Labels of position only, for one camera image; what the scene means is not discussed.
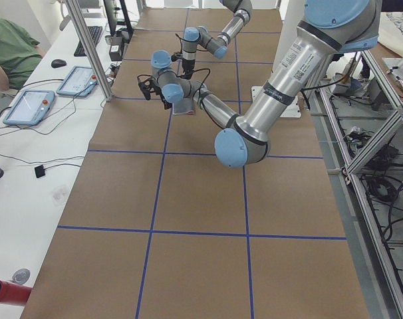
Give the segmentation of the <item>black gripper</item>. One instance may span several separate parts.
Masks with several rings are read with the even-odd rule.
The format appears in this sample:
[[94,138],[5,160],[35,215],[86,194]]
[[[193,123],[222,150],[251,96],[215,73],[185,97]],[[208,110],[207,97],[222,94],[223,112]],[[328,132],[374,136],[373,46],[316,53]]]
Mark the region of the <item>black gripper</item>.
[[166,100],[165,96],[162,93],[161,87],[158,85],[158,83],[155,80],[153,80],[153,88],[154,88],[154,93],[160,97],[160,99],[164,105],[164,109],[168,110],[168,109],[172,108],[172,103],[170,103]]
[[191,78],[194,73],[195,60],[182,60],[183,75],[182,78]]

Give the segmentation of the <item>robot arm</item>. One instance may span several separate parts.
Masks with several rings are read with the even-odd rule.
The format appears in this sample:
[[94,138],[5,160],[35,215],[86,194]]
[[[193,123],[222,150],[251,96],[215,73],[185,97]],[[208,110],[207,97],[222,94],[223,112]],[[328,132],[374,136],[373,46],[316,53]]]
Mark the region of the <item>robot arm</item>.
[[170,67],[167,51],[151,56],[154,90],[166,106],[187,100],[205,110],[221,128],[214,148],[224,166],[257,163],[269,153],[269,130],[320,62],[336,53],[364,51],[377,44],[381,10],[381,1],[305,1],[296,39],[244,115],[234,112],[202,82],[180,78]]
[[205,26],[186,27],[180,39],[181,49],[174,57],[181,60],[185,79],[189,80],[195,72],[198,47],[215,58],[222,59],[230,42],[251,20],[253,6],[250,0],[219,2],[233,13],[233,17],[218,35],[212,36]]

